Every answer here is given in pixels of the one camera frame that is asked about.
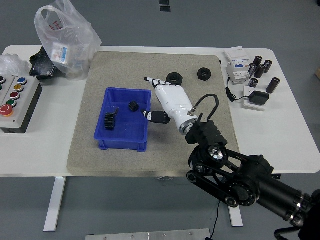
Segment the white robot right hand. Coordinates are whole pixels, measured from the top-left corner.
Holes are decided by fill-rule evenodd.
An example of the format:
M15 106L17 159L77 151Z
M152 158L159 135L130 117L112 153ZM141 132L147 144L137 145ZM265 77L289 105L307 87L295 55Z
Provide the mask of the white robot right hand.
M175 121L179 132L186 135L198 120L198 116L190 113L193 106L184 88L161 79L145 77L144 80L153 86L164 112Z

